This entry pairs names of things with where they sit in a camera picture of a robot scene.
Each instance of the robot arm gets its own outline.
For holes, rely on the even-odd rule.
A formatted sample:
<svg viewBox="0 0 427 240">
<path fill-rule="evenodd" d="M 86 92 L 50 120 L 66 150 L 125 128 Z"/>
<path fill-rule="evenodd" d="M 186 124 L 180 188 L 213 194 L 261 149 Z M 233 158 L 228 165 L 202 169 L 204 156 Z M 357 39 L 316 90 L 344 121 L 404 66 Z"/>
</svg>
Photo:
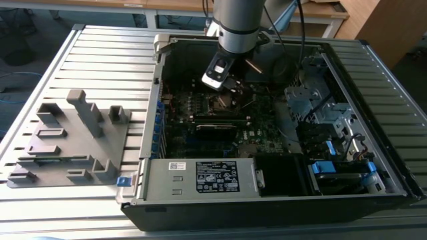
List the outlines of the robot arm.
<svg viewBox="0 0 427 240">
<path fill-rule="evenodd" d="M 268 0 L 269 9 L 290 6 L 294 0 Z M 248 59 L 258 40 L 265 0 L 216 0 L 213 5 L 213 21 L 218 25 L 217 51 L 201 77 L 202 83 L 214 90 L 226 84 L 229 74 L 244 72 Z"/>
</svg>

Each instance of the metal table surface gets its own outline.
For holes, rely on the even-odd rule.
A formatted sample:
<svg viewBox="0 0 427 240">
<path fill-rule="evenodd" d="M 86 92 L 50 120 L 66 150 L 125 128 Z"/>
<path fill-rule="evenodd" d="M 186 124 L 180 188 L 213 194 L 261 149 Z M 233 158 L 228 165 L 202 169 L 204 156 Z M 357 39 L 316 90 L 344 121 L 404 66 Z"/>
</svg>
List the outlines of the metal table surface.
<svg viewBox="0 0 427 240">
<path fill-rule="evenodd" d="M 10 189 L 6 178 L 23 153 L 38 118 L 39 103 L 70 108 L 69 89 L 84 89 L 100 109 L 121 105 L 132 110 L 121 172 L 138 164 L 148 93 L 153 78 L 153 38 L 158 33 L 202 35 L 198 31 L 74 26 L 0 143 L 0 239 L 237 238 L 316 234 L 316 238 L 369 236 L 410 238 L 427 233 L 427 201 L 388 210 L 349 223 L 212 231 L 141 232 L 120 211 L 117 188 L 67 186 Z M 368 45 L 354 40 L 312 38 L 328 42 L 370 107 L 390 142 L 427 188 L 427 118 Z"/>
</svg>

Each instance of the motherboard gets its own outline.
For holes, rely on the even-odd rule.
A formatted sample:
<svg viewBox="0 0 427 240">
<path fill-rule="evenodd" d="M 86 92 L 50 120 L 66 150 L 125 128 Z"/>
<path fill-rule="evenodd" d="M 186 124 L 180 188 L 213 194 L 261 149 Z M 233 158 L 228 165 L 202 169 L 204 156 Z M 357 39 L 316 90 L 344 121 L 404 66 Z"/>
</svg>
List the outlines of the motherboard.
<svg viewBox="0 0 427 240">
<path fill-rule="evenodd" d="M 197 76 L 166 80 L 166 158 L 248 158 L 284 153 L 274 123 L 274 95 L 264 83 L 250 83 L 244 99 L 217 92 Z"/>
</svg>

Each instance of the power supply label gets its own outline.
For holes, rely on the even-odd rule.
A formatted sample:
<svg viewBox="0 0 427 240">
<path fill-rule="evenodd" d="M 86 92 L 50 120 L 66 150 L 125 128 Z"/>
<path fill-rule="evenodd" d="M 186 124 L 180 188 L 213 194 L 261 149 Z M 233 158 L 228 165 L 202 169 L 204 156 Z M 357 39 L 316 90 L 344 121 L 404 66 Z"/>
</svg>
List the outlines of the power supply label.
<svg viewBox="0 0 427 240">
<path fill-rule="evenodd" d="M 194 171 L 200 194 L 240 192 L 234 161 L 196 161 Z"/>
</svg>

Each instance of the barcode sticker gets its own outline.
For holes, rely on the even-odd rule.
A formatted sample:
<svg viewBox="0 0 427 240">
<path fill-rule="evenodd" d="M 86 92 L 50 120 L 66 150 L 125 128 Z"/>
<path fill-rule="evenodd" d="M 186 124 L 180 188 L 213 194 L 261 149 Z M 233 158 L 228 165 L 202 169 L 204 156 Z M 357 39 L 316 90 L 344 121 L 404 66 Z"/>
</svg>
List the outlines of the barcode sticker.
<svg viewBox="0 0 427 240">
<path fill-rule="evenodd" d="M 141 4 L 122 4 L 125 7 L 141 8 Z"/>
<path fill-rule="evenodd" d="M 169 162 L 168 169 L 169 170 L 185 170 L 185 162 Z"/>
</svg>

